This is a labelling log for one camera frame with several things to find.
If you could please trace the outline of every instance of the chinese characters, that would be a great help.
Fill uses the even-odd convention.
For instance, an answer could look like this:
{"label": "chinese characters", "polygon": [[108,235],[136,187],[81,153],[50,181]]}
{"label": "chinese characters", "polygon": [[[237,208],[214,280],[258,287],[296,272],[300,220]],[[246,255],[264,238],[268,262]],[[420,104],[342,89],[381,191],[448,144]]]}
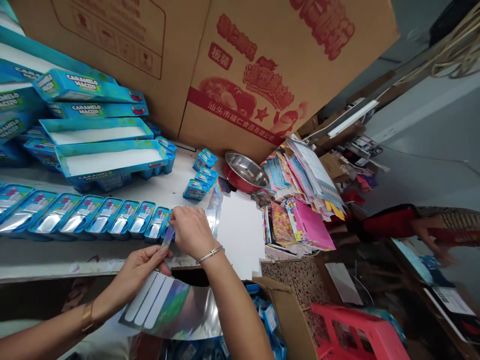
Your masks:
{"label": "chinese characters", "polygon": [[355,32],[341,0],[290,0],[290,5],[300,10],[300,18],[311,28],[317,44],[325,46],[328,59],[335,60]]}
{"label": "chinese characters", "polygon": [[230,69],[230,65],[233,61],[233,57],[214,42],[210,44],[210,50],[208,50],[208,57],[225,70]]}
{"label": "chinese characters", "polygon": [[284,110],[294,101],[295,96],[289,91],[289,87],[282,85],[282,77],[258,63],[246,66],[243,82],[247,90],[263,96],[276,110]]}
{"label": "chinese characters", "polygon": [[276,144],[278,141],[277,136],[275,136],[270,131],[264,129],[261,126],[256,125],[253,122],[248,122],[247,120],[243,119],[241,116],[232,112],[232,109],[224,108],[223,106],[210,101],[207,106],[207,110],[212,114],[217,115],[220,118],[228,120],[229,122],[237,125],[240,128],[247,130],[249,133],[257,135],[259,138],[262,138],[268,142]]}
{"label": "chinese characters", "polygon": [[255,59],[255,53],[257,52],[257,45],[250,41],[248,36],[237,29],[235,24],[225,14],[222,14],[216,24],[216,29],[220,36],[226,39],[237,49],[240,54],[244,54],[245,57],[253,61]]}

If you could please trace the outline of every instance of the pink package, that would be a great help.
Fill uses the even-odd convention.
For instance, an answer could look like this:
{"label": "pink package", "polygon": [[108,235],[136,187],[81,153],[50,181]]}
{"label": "pink package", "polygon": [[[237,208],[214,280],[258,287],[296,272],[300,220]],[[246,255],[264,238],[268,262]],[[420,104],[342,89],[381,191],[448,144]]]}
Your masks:
{"label": "pink package", "polygon": [[336,249],[321,214],[293,198],[288,199],[285,206],[298,242],[305,242],[323,251]]}

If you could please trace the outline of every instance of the silver bracelet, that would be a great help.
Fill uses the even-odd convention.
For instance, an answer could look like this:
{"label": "silver bracelet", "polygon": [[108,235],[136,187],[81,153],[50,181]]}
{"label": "silver bracelet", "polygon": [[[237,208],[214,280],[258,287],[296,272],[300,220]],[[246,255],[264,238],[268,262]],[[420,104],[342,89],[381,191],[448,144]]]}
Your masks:
{"label": "silver bracelet", "polygon": [[201,263],[203,263],[205,260],[207,260],[209,257],[215,255],[216,253],[218,253],[220,250],[222,250],[224,247],[222,245],[220,245],[219,247],[217,247],[215,250],[212,250],[210,251],[210,253],[208,255],[205,255],[204,257],[202,257],[200,260],[198,260],[196,262],[197,265],[200,265]]}

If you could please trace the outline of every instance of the red bowl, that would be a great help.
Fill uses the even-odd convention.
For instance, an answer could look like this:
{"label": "red bowl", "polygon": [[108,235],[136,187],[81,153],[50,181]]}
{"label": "red bowl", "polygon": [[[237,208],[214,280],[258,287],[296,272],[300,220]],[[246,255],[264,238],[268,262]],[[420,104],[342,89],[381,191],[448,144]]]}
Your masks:
{"label": "red bowl", "polygon": [[270,184],[265,171],[252,159],[235,151],[225,153],[223,173],[230,184],[244,193],[256,193]]}

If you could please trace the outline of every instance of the red star logo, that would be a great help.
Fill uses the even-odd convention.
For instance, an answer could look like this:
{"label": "red star logo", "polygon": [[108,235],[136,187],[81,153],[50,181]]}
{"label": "red star logo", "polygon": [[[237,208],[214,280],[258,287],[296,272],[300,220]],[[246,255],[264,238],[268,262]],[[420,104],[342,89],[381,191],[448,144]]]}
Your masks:
{"label": "red star logo", "polygon": [[265,106],[263,110],[259,110],[259,109],[256,110],[255,119],[259,119],[262,122],[264,118],[267,117],[268,115],[269,114],[267,114],[267,107]]}

